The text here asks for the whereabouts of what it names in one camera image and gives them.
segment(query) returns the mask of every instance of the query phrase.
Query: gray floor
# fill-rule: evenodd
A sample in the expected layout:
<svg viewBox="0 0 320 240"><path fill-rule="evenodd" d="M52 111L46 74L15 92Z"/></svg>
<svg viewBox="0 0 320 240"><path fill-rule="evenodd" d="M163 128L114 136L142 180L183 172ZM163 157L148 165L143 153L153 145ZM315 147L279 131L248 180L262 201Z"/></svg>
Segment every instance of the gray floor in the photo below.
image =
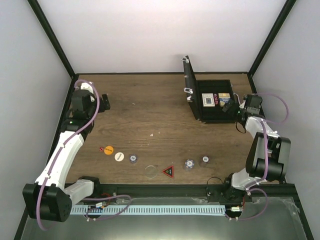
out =
<svg viewBox="0 0 320 240"><path fill-rule="evenodd" d="M246 203L243 217L257 214L264 198ZM34 219L27 221L23 240L305 240L299 210L290 199L269 198L265 213L256 219L229 221L224 216L119 216L86 222L70 216L49 231L41 231Z"/></svg>

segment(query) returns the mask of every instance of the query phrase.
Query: black frame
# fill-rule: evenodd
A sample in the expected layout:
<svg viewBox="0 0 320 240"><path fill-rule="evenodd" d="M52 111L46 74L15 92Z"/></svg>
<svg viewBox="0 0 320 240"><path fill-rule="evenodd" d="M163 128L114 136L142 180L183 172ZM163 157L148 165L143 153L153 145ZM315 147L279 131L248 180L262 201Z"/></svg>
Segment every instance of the black frame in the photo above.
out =
<svg viewBox="0 0 320 240"><path fill-rule="evenodd" d="M55 51L57 52L61 62L63 63L65 69L71 77L71 83L67 93L66 100L62 109L62 113L58 122L58 126L54 135L52 146L49 152L49 158L53 154L56 145L58 143L58 138L60 135L60 129L63 121L65 120L65 115L71 104L71 96L74 91L74 83L79 78L79 74L75 74L71 64L69 63L67 56L65 55L55 33L53 32L44 12L41 9L37 0L27 0L33 9L36 17L38 18L41 26L43 27L45 33L47 34L49 40L51 41ZM259 65L261 64L264 56L266 55L268 49L270 48L272 42L276 38L281 26L285 22L287 16L289 15L291 9L293 8L296 0L287 0L279 13L273 27L271 28L262 48L260 49L255 61L252 64L249 72L196 72L196 74L247 74L251 90L253 93L257 93L253 75L257 71ZM93 74L183 74L183 72L144 72L144 73L93 73ZM221 192L224 188L222 184L210 184L210 188ZM296 187L294 184L263 184L261 188L267 193L269 197L292 197L295 205L300 209L299 217L303 224L303 228L308 240L313 240L313 235L311 233L308 221L306 219L302 204L300 202ZM134 198L145 198L145 197L197 197L197 198L206 198L207 197L207 185L159 185L159 184L141 184L141 185L132 185L132 184L102 184L102 189L104 192L108 193L117 193L117 194L129 194ZM252 197L262 196L259 192L253 192ZM232 203L219 199L220 204L230 205ZM14 240L20 240L26 225L28 218L28 212L25 209L22 215L20 224L17 228Z"/></svg>

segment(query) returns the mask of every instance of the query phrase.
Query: black case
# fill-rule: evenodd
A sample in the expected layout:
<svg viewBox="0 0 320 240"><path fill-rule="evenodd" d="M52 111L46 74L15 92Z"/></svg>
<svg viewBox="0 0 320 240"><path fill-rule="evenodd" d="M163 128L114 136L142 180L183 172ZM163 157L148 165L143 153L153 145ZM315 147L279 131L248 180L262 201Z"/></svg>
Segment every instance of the black case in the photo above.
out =
<svg viewBox="0 0 320 240"><path fill-rule="evenodd" d="M185 89L187 101L196 120L208 124L230 124L235 119L222 111L222 106L216 104L212 107L204 107L202 94L229 93L230 98L235 100L230 80L196 80L189 56L182 58Z"/></svg>

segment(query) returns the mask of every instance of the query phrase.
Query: triangular warning sign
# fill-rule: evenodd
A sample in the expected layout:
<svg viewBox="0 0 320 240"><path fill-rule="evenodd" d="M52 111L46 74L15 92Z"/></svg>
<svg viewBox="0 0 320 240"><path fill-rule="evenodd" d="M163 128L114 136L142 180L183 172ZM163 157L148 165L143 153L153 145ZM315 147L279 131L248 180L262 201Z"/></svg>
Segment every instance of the triangular warning sign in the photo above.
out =
<svg viewBox="0 0 320 240"><path fill-rule="evenodd" d="M165 170L162 171L165 175L170 178L174 178L174 166L167 167Z"/></svg>

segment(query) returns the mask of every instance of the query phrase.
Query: wooden table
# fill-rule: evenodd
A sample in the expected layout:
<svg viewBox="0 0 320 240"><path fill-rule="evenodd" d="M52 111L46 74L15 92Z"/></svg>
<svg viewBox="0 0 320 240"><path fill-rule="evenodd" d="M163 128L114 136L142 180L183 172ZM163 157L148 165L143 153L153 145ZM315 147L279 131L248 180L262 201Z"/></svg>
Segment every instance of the wooden table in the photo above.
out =
<svg viewBox="0 0 320 240"><path fill-rule="evenodd" d="M81 176L98 177L108 184L205 184L212 176L227 177L245 167L252 144L249 133L234 124L204 124L195 120L183 91L183 74L82 75L94 82L99 94L108 94L111 109L99 113L92 132L76 155L67 183ZM229 79L240 96L251 93L245 74L198 74L198 80ZM112 155L99 151L113 146ZM124 160L115 161L115 153ZM136 164L129 156L138 156ZM202 156L210 163L200 167ZM195 167L184 170L187 159ZM174 178L162 170L173 165ZM149 179L145 168L155 166Z"/></svg>

